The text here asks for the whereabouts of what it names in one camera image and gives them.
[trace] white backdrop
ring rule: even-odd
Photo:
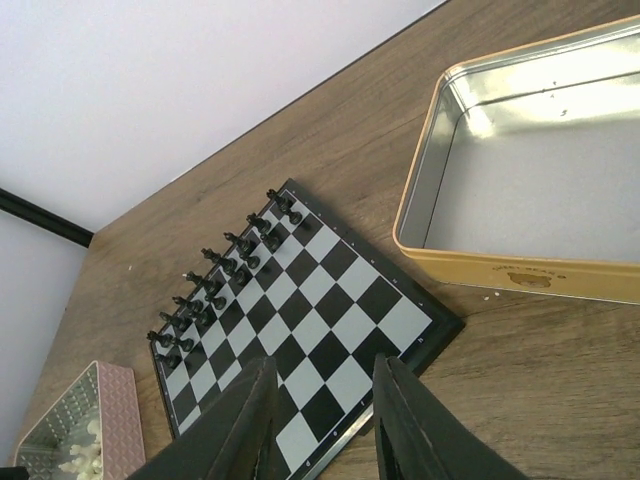
[[[0,212],[0,466],[22,425],[85,253]]]
[[[97,230],[442,1],[5,1],[0,186]]]

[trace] chessboard border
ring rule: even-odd
[[[304,187],[295,180],[289,178],[279,189],[278,194],[288,196],[294,195],[296,200],[301,201],[311,213],[320,218],[328,227],[347,243],[358,255],[369,261],[382,277],[392,283],[400,293],[405,295],[411,302],[420,308],[430,319],[431,323],[416,338],[416,341],[405,350],[399,358],[416,374],[421,375],[427,367],[442,353],[442,351],[451,343],[451,341],[462,331],[464,322],[447,307],[445,307],[438,299],[427,292],[419,283],[413,280],[407,273],[395,265],[382,252],[372,246],[368,241],[361,237],[353,229],[349,228],[337,215],[335,215],[326,205],[316,200]],[[265,212],[272,210],[276,212],[277,207],[272,200],[269,200],[260,210],[259,216]],[[252,227],[248,225],[240,237],[245,237],[252,231]],[[228,256],[234,247],[230,246],[224,256]],[[210,271],[204,276],[209,280],[217,272],[220,267],[214,265]],[[191,300],[199,291],[200,287],[196,286],[188,295],[187,299]],[[175,315],[182,316],[185,308],[177,308]],[[165,325],[160,333],[163,333],[168,325]],[[156,374],[158,385],[160,386],[162,404],[165,414],[169,421],[171,436],[176,439],[180,436],[179,426],[175,419],[171,406],[171,399],[168,398],[168,389],[166,387],[164,377],[160,374],[161,365],[153,358],[154,342],[149,342],[149,349],[152,355],[152,363]],[[308,459],[310,465],[303,464],[295,472],[291,472],[290,480],[303,480],[315,478],[322,472],[326,466],[336,457],[336,455],[344,448],[344,446],[361,430],[369,427],[370,420],[373,416],[373,395],[369,392],[363,397],[364,407],[354,407],[351,412],[345,412],[345,417],[335,426],[333,432],[339,432],[336,437],[328,435],[318,443],[318,448]]]

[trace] black pole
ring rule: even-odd
[[[69,220],[0,188],[0,210],[15,215],[40,228],[55,233],[83,247],[89,247],[93,233]]]

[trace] black and white checkered board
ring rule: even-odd
[[[172,433],[181,435],[252,358],[276,358],[280,403],[276,425],[279,479],[315,478],[371,416],[374,357],[397,355],[421,372],[462,329],[462,322],[352,232],[293,180],[278,192],[304,220],[292,225],[269,202],[260,216],[282,244],[270,253],[255,229],[260,266],[249,270],[231,248],[225,256],[251,280],[223,281],[224,309],[209,328],[182,335],[196,347],[174,347],[184,362],[173,371],[155,362]],[[196,288],[190,300],[204,301]],[[183,315],[178,309],[177,315]],[[167,326],[160,333],[175,335]],[[167,353],[157,343],[152,352]]]

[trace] wood grain surface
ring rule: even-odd
[[[480,55],[640,13],[640,0],[451,0],[99,232],[25,433],[94,359],[132,367],[148,457],[170,441],[145,333],[264,192],[292,177],[467,322],[422,380],[533,478],[640,478],[640,307],[441,285],[391,239],[439,75]],[[373,433],[323,479],[376,479]]]

